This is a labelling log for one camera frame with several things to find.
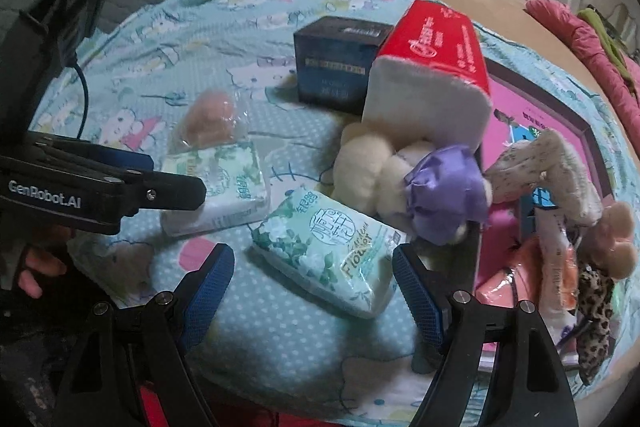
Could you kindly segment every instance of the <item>black cable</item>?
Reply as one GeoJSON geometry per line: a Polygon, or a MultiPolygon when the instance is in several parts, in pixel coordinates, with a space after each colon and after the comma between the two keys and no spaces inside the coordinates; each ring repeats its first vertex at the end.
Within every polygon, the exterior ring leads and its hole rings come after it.
{"type": "Polygon", "coordinates": [[[84,77],[84,73],[82,73],[80,66],[78,66],[78,62],[74,62],[73,68],[76,70],[76,73],[80,78],[80,82],[82,83],[82,92],[84,92],[84,111],[82,112],[82,122],[80,123],[80,129],[78,130],[78,136],[76,137],[77,139],[80,139],[82,131],[84,131],[86,115],[89,112],[89,88],[86,85],[86,78],[84,77]]]}

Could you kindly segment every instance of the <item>tissue pack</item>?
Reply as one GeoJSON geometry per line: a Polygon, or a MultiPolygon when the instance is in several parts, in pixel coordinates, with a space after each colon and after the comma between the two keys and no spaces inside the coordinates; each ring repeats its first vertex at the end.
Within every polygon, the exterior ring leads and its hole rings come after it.
{"type": "Polygon", "coordinates": [[[372,318],[396,287],[394,248],[406,236],[304,187],[253,231],[254,244],[277,270],[353,315],[372,318]]]}
{"type": "Polygon", "coordinates": [[[427,140],[475,152],[492,113],[488,79],[471,20],[416,0],[371,66],[362,123],[397,150],[427,140]]]}
{"type": "Polygon", "coordinates": [[[269,212],[267,182],[250,140],[167,155],[162,171],[197,176],[207,188],[197,210],[162,212],[162,228],[168,235],[236,227],[260,221],[269,212]]]}
{"type": "Polygon", "coordinates": [[[295,32],[300,102],[361,115],[371,64],[392,29],[328,16],[295,32]]]}

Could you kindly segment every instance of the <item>pink clothing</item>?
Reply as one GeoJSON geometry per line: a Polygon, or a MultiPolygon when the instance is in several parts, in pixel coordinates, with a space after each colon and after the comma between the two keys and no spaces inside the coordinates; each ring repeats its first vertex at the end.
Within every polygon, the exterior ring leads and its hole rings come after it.
{"type": "Polygon", "coordinates": [[[634,80],[634,84],[636,84],[636,91],[640,92],[640,66],[636,64],[631,57],[627,57],[625,54],[623,54],[623,57],[625,57],[626,70],[634,80]]]}
{"type": "MultiPolygon", "coordinates": [[[[564,42],[591,71],[620,118],[636,154],[640,155],[640,107],[602,49],[595,30],[575,16],[568,6],[555,0],[529,0],[526,12],[564,42]]],[[[640,80],[638,69],[629,70],[636,83],[640,80]]]]}

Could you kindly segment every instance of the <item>leopard print fabric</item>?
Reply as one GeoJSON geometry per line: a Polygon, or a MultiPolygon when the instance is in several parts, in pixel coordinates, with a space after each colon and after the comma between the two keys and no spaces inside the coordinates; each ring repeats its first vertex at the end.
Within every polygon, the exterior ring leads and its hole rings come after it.
{"type": "Polygon", "coordinates": [[[592,321],[576,338],[580,378],[589,385],[609,355],[609,321],[614,282],[604,270],[578,263],[578,309],[592,321]]]}

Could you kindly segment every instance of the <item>blue gripper pad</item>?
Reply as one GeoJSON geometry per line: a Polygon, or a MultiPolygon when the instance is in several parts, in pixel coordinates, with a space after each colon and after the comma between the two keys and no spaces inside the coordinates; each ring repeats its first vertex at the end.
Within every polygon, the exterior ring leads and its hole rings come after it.
{"type": "Polygon", "coordinates": [[[444,343],[444,335],[449,326],[448,305],[445,305],[446,309],[443,310],[437,304],[438,298],[432,296],[425,288],[425,276],[428,280],[433,272],[429,272],[422,265],[422,261],[417,255],[414,256],[419,266],[412,266],[407,256],[408,254],[402,249],[402,245],[394,250],[392,267],[396,282],[398,282],[404,300],[409,306],[409,311],[411,311],[415,325],[418,326],[422,339],[439,350],[444,343]]]}
{"type": "MultiPolygon", "coordinates": [[[[187,304],[183,313],[184,327],[180,343],[185,353],[204,340],[234,273],[234,251],[227,245],[218,244],[209,257],[216,254],[218,254],[217,259],[209,267],[204,280],[196,289],[193,299],[187,304]]],[[[209,259],[203,263],[200,270],[206,269],[207,263],[210,264],[209,259]]]]}
{"type": "Polygon", "coordinates": [[[100,149],[92,149],[91,155],[90,160],[111,165],[112,167],[139,169],[142,171],[152,171],[154,169],[153,158],[146,154],[102,147],[100,149]]]}

